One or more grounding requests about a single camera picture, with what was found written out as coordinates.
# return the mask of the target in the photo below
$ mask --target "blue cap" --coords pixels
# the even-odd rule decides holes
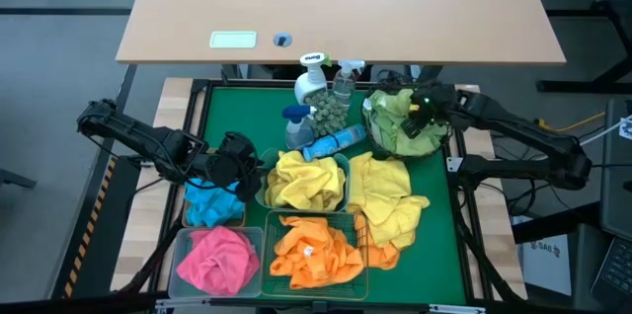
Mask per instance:
[[[287,107],[283,110],[283,117],[290,119],[293,123],[300,123],[303,120],[303,117],[309,116],[311,111],[310,106],[291,106]]]

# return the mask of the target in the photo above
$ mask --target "green mat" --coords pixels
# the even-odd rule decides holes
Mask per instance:
[[[362,98],[362,91],[355,93],[348,125],[360,123]],[[260,154],[269,148],[285,150],[287,120],[281,117],[281,111],[295,104],[291,89],[215,87],[205,139],[211,147],[217,147],[224,132],[239,131],[253,141]],[[364,141],[343,153],[351,159],[369,150],[369,142]],[[364,302],[463,305],[465,294],[442,155],[407,162],[406,166],[413,195],[427,196],[431,206],[422,214],[415,244],[402,252],[397,267],[390,271],[370,269],[369,294]],[[249,202],[246,226],[265,227],[267,213],[256,201]],[[280,299],[264,295],[259,298]]]

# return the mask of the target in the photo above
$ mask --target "green towel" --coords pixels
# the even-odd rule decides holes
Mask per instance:
[[[370,104],[364,102],[362,112],[369,121],[371,135],[384,149],[403,156],[423,156],[441,146],[447,127],[427,125],[415,138],[408,138],[400,124],[408,117],[412,94],[411,89],[401,90],[397,95],[375,91],[368,98]]]

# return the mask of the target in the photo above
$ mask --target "blue towel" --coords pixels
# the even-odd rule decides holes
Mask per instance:
[[[201,179],[190,179],[196,185],[209,187],[213,182]],[[238,182],[228,187],[235,191]],[[241,219],[244,214],[244,203],[222,188],[201,190],[189,184],[186,185],[185,199],[191,203],[187,211],[187,222],[193,226],[222,225],[228,219]]]

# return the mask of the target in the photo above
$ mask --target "orange cloth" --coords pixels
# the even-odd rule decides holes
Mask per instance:
[[[366,226],[366,218],[363,216],[355,217],[355,231],[357,232],[357,238],[362,236],[368,237],[367,252],[368,252],[368,266],[372,268],[379,268],[383,270],[391,270],[397,266],[399,261],[400,250],[398,250],[390,241],[385,247],[375,246],[371,232]]]
[[[291,230],[275,245],[271,275],[291,275],[290,289],[314,288],[354,279],[364,269],[360,251],[321,217],[279,217]]]

